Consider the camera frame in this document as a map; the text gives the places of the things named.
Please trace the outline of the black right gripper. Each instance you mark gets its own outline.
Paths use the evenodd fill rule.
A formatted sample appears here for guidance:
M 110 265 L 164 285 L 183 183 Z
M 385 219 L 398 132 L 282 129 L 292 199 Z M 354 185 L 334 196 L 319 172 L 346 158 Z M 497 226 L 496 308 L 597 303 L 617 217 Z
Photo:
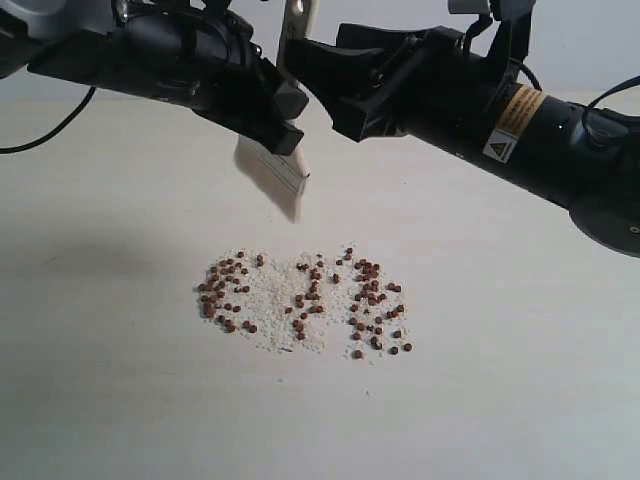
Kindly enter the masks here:
M 513 25 L 500 25 L 484 56 L 470 49 L 482 29 L 343 24 L 337 46 L 288 40 L 284 61 L 349 140 L 411 135 L 465 159 L 504 160 L 515 143 L 497 128 L 515 88 Z

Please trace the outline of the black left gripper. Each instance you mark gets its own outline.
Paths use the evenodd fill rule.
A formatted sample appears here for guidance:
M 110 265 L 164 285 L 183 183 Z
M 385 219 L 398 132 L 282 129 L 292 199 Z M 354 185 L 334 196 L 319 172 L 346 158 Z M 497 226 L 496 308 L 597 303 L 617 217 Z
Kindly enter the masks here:
M 237 14 L 220 19 L 227 60 L 205 80 L 204 100 L 193 112 L 247 137 L 278 155 L 289 155 L 304 133 L 280 120 L 297 119 L 309 103 L 305 92 L 280 84 L 274 65 L 252 42 L 253 27 Z

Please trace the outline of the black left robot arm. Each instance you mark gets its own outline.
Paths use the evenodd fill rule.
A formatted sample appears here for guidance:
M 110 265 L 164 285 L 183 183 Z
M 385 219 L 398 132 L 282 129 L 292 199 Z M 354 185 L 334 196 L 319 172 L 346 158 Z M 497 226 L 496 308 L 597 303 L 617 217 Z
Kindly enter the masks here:
M 1 75 L 44 77 L 166 102 L 289 154 L 308 97 L 227 1 L 4 1 Z

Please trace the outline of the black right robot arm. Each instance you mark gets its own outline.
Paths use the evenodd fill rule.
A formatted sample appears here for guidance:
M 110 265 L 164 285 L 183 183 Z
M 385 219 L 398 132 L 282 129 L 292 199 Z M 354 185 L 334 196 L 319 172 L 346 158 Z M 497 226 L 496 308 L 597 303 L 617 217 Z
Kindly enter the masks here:
M 340 135 L 412 136 L 565 209 L 591 240 L 639 253 L 639 123 L 518 82 L 517 66 L 465 53 L 447 27 L 339 28 L 289 40 L 288 71 Z

